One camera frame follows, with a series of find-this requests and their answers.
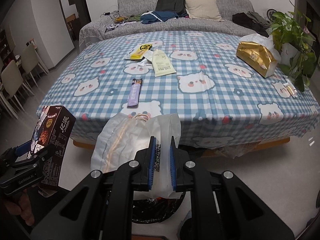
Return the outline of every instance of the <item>white floor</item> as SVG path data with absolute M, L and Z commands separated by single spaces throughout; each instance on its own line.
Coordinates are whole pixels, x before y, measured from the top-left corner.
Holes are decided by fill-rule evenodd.
M 79 54 L 75 49 L 48 76 L 33 87 L 34 97 L 24 104 L 26 113 L 19 119 L 3 115 L 0 119 L 0 152 L 30 140 L 37 122 L 36 110 L 44 95 L 63 70 Z M 320 92 L 311 84 L 318 102 Z M 314 138 L 310 147 L 308 139 Z M 316 197 L 320 189 L 320 128 L 308 132 L 303 138 L 291 138 L 285 145 L 248 153 L 234 160 L 224 157 L 201 158 L 199 163 L 209 171 L 233 171 L 246 183 L 297 235 L 308 220 L 317 213 Z M 63 160 L 60 186 L 73 189 L 90 172 L 93 151 L 77 148 L 69 140 Z M 190 198 L 170 219 L 151 225 L 134 224 L 132 231 L 140 235 L 163 235 L 176 239 L 177 226 L 190 209 Z

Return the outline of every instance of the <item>wooden bed frame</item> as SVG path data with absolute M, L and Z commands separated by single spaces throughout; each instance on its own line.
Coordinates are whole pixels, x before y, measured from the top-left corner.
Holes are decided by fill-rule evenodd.
M 283 138 L 280 140 L 270 140 L 270 141 L 264 141 L 264 142 L 260 142 L 253 150 L 253 151 L 259 151 L 259 150 L 264 150 L 264 149 L 268 149 L 271 147 L 275 147 L 281 144 L 285 144 L 290 142 L 290 137 L 288 138 Z M 73 141 L 73 145 L 76 147 L 80 147 L 80 148 L 85 148 L 85 149 L 89 149 L 89 150 L 93 150 L 95 145 L 93 144 L 87 144 L 87 143 L 81 143 L 81 142 L 77 142 L 77 141 Z M 215 154 L 215 150 L 206 150 L 201 157 L 212 157 L 212 156 L 216 156 Z

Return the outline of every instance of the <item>gray sofa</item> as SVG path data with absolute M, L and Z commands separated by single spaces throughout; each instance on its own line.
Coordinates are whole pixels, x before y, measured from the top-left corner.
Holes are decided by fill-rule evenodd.
M 158 0 L 118 0 L 119 14 L 129 16 L 143 11 L 153 11 Z M 208 19 L 178 18 L 166 22 L 152 24 L 133 23 L 118 27 L 113 31 L 106 32 L 106 27 L 113 23 L 109 16 L 101 16 L 100 19 L 84 26 L 80 31 L 80 51 L 88 45 L 111 38 L 135 33 L 157 31 L 205 31 L 218 32 L 237 36 L 245 36 L 255 31 L 244 28 L 232 22 L 232 15 L 240 12 L 253 11 L 249 0 L 217 0 L 217 5 L 224 22 Z

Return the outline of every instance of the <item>black backpack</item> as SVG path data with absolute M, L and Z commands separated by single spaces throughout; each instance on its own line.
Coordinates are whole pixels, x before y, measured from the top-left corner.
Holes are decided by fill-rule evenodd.
M 171 11 L 178 16 L 187 16 L 186 0 L 158 0 L 156 11 Z

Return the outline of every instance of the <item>yellow snack packet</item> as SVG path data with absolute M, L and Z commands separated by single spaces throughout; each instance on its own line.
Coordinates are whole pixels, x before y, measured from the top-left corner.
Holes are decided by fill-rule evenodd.
M 143 54 L 152 48 L 152 44 L 138 44 L 127 55 L 125 59 L 138 60 L 143 58 Z

